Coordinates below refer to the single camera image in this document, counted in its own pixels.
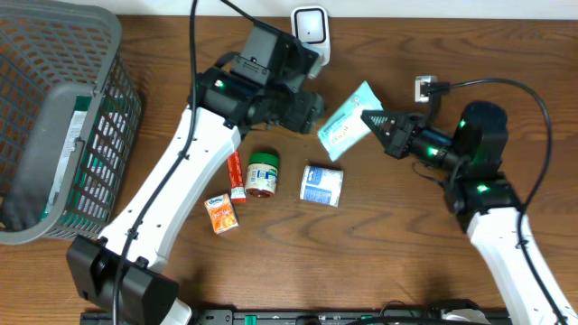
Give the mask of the light blue wipes pack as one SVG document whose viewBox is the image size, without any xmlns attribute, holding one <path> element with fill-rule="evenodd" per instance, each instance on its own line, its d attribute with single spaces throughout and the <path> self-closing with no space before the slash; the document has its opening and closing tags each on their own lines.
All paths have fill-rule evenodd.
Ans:
<svg viewBox="0 0 578 325">
<path fill-rule="evenodd" d="M 363 81 L 317 132 L 332 162 L 369 133 L 362 113 L 382 109 L 368 82 Z"/>
</svg>

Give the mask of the orange tissue packet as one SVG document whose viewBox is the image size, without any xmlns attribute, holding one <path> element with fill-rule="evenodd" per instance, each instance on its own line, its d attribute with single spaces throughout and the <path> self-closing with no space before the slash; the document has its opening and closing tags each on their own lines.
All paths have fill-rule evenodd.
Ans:
<svg viewBox="0 0 578 325">
<path fill-rule="evenodd" d="M 206 200 L 204 206 L 209 213 L 211 225 L 216 234 L 239 226 L 236 212 L 227 193 Z"/>
</svg>

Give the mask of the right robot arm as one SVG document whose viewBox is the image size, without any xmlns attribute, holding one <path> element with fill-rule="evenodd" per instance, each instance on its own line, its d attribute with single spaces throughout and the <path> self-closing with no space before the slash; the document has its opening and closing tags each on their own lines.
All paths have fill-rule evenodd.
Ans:
<svg viewBox="0 0 578 325">
<path fill-rule="evenodd" d="M 577 322 L 537 247 L 522 201 L 499 169 L 508 141 L 501 107 L 471 102 L 453 135 L 409 113 L 382 112 L 369 121 L 390 156 L 413 154 L 448 172 L 442 183 L 448 210 L 488 266 L 513 323 Z"/>
</svg>

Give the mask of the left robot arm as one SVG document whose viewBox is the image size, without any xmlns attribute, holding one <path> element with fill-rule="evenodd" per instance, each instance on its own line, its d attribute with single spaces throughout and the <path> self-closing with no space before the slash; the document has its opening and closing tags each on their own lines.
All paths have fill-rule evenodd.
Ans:
<svg viewBox="0 0 578 325">
<path fill-rule="evenodd" d="M 115 324 L 188 323 L 191 307 L 163 274 L 185 219 L 253 125 L 312 130 L 324 103 L 303 83 L 326 61 L 324 45 L 254 23 L 242 51 L 194 73 L 177 130 L 136 195 L 96 238 L 73 240 L 67 261 L 79 296 Z"/>
</svg>

